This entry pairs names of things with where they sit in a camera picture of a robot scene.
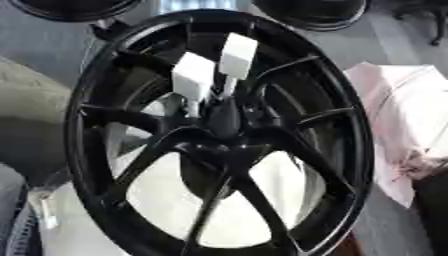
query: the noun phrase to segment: white foam block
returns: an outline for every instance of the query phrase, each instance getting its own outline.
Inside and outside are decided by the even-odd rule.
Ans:
[[[173,91],[188,101],[204,100],[213,85],[215,62],[186,52],[172,71]]]
[[[219,72],[245,80],[257,52],[258,42],[251,38],[230,33],[224,46]]]

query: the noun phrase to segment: black spoke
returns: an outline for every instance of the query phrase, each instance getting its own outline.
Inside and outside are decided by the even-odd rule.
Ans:
[[[116,206],[125,201],[126,192],[134,180],[160,157],[174,152],[175,147],[188,141],[212,140],[211,135],[201,129],[184,127],[154,135],[143,151],[135,158],[114,184],[102,196],[105,204]]]
[[[162,58],[130,50],[120,50],[116,53],[118,56],[114,60],[114,63],[119,67],[142,67],[153,71],[166,79],[171,77],[171,71],[173,70],[174,65]]]
[[[262,89],[264,86],[266,86],[265,82],[267,79],[269,79],[271,77],[275,77],[281,73],[294,70],[295,68],[297,68],[298,65],[300,65],[304,62],[316,60],[318,58],[319,57],[316,55],[307,55],[303,58],[294,60],[294,61],[286,63],[286,64],[282,64],[280,66],[271,68],[271,69],[261,73],[257,78],[255,78],[253,85],[251,86],[249,95],[254,96],[255,94],[257,94],[260,91],[260,89]]]
[[[200,247],[199,238],[202,231],[204,230],[205,225],[207,225],[207,222],[213,211],[216,209],[220,199],[226,193],[227,189],[229,189],[231,180],[232,178],[230,175],[225,172],[219,177],[217,183],[207,191],[204,203],[202,204],[193,227],[190,229],[187,239],[185,240],[181,256],[194,255]]]
[[[282,130],[279,135],[282,137],[283,146],[286,146],[286,151],[292,153],[318,172],[326,181],[329,192],[332,195],[341,197],[354,193],[352,186],[300,133],[290,133]]]
[[[253,129],[245,134],[251,140],[271,143],[276,150],[284,150],[299,158],[318,172],[328,185],[328,191],[339,198],[354,194],[352,186],[335,170],[300,133],[272,126]]]
[[[301,130],[315,127],[320,124],[332,122],[342,117],[347,117],[348,115],[353,114],[354,111],[354,108],[338,108],[305,115],[300,118],[300,121],[297,122],[295,126]]]
[[[105,145],[104,129],[96,126],[85,130],[84,132],[84,150],[89,161],[89,168],[95,170],[92,176],[96,193],[106,191],[110,184],[113,184],[112,170],[108,163],[106,145]]]
[[[288,228],[278,215],[277,211],[271,205],[264,195],[263,191],[258,187],[255,181],[248,175],[240,175],[233,182],[234,188],[252,204],[258,213],[266,221],[271,230],[272,243],[282,251],[279,255],[302,256],[306,253],[297,245],[294,238],[289,234]]]
[[[106,125],[112,122],[133,126],[149,133],[158,132],[161,117],[147,113],[83,104],[80,110],[85,120],[92,125]]]
[[[249,175],[250,169],[272,151],[269,146],[243,146],[233,149],[227,155],[226,170],[232,175],[233,188],[240,191],[266,221],[271,230],[273,245],[287,252],[282,255],[304,255],[277,211]]]

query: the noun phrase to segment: pink cloth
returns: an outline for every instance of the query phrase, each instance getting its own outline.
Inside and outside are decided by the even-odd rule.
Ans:
[[[409,207],[412,179],[444,169],[448,156],[448,81],[433,66],[375,66],[346,71],[375,139],[375,181]]]

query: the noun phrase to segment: rim lip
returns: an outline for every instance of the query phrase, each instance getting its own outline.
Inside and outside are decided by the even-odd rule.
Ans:
[[[357,119],[359,123],[353,125],[354,136],[358,137],[358,140],[361,140],[363,147],[363,152],[359,152],[357,154],[362,154],[361,158],[363,161],[361,162],[359,159],[356,161],[356,170],[363,170],[362,176],[365,180],[365,184],[359,185],[357,187],[357,196],[351,203],[351,207],[347,210],[345,217],[341,219],[340,224],[329,234],[329,236],[320,242],[320,244],[316,245],[316,247],[311,251],[309,255],[326,255],[330,251],[336,247],[339,242],[345,238],[345,236],[351,230],[352,225],[355,223],[357,217],[359,216],[366,198],[371,190],[372,182],[373,182],[373,165],[374,165],[374,156],[373,156],[373,140],[370,132],[370,127],[368,125],[368,119],[358,98],[356,92],[352,88],[349,81],[343,75],[343,73],[336,67],[333,62],[331,62],[316,46],[314,46],[311,42],[301,37],[300,35],[292,32],[286,27],[277,24],[275,22],[269,21],[262,17],[253,16],[247,13],[240,13],[234,11],[225,11],[225,10],[193,10],[193,11],[183,11],[178,13],[170,13],[166,15],[161,15],[149,20],[142,22],[141,24],[130,28],[127,32],[118,37],[114,42],[109,43],[106,47],[104,47],[93,59],[93,61],[89,64],[86,71],[81,76],[77,87],[75,88],[72,98],[70,100],[67,113],[66,120],[64,124],[64,146],[65,152],[68,160],[68,164],[70,167],[70,172],[73,177],[74,187],[83,202],[86,206],[86,209],[89,209],[89,214],[95,220],[95,222],[99,225],[99,227],[109,236],[115,243],[117,243],[120,247],[124,248],[132,255],[148,255],[152,253],[154,255],[162,255],[162,253],[155,251],[155,248],[151,248],[149,245],[144,246],[139,244],[136,241],[133,241],[132,237],[126,236],[125,233],[122,233],[123,230],[120,230],[116,224],[114,223],[114,219],[112,217],[108,217],[105,215],[105,210],[102,208],[96,200],[91,198],[90,193],[88,192],[88,188],[86,185],[86,181],[83,180],[82,174],[82,161],[80,156],[79,149],[79,138],[77,136],[77,124],[79,123],[79,118],[77,115],[79,105],[85,100],[85,92],[90,89],[97,82],[98,74],[105,71],[110,66],[110,60],[113,59],[113,52],[118,49],[118,47],[122,45],[129,45],[136,41],[136,39],[140,39],[142,37],[148,36],[151,31],[151,28],[172,23],[173,20],[184,20],[184,19],[176,19],[180,17],[191,17],[194,15],[198,15],[201,13],[206,13],[208,15],[216,14],[217,16],[227,15],[229,18],[235,19],[247,19],[254,22],[263,22],[268,24],[270,27],[275,28],[279,32],[289,33],[288,37],[293,38],[296,41],[301,41],[302,44],[306,45],[320,57],[323,64],[327,68],[327,73],[329,73],[338,83],[337,88],[341,93],[345,93],[344,97],[349,99],[349,102],[356,107],[357,111],[355,111],[357,115]]]
[[[46,20],[59,21],[59,22],[89,22],[110,18],[129,11],[130,9],[137,6],[141,1],[142,0],[125,0],[104,10],[87,12],[87,13],[76,13],[73,14],[72,16],[67,16],[66,13],[51,12],[40,8],[32,7],[30,5],[25,4],[22,0],[9,0],[9,2],[13,6],[15,6],[16,8],[27,14],[43,18]]]

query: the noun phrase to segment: glossy black finish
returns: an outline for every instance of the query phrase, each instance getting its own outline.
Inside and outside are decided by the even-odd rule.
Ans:
[[[20,10],[39,18],[85,22],[110,18],[128,11],[141,0],[9,0]]]
[[[182,110],[166,117],[139,112],[172,90],[170,70],[183,52],[217,61],[230,32],[252,37],[260,46],[248,80],[238,87],[231,107],[223,110],[236,124],[225,136],[210,126],[216,118],[213,106],[206,106],[200,119],[188,118]],[[136,67],[150,71],[151,78],[126,93],[130,89],[125,81]],[[217,77],[215,87],[220,80]],[[111,122],[153,134],[116,179],[105,150]],[[131,255],[142,256],[325,255],[349,232],[365,202],[373,178],[372,145],[356,93],[319,49],[274,22],[222,10],[159,16],[114,40],[81,77],[65,124],[66,154],[81,200],[111,239]],[[318,209],[292,230],[248,174],[277,150],[300,158],[320,173],[328,188]],[[214,176],[185,241],[149,223],[125,197],[138,175],[169,152],[179,152]],[[198,243],[213,209],[232,190],[266,221],[269,243],[236,249]]]
[[[254,0],[254,4],[285,24],[317,31],[350,26],[368,8],[367,0]]]

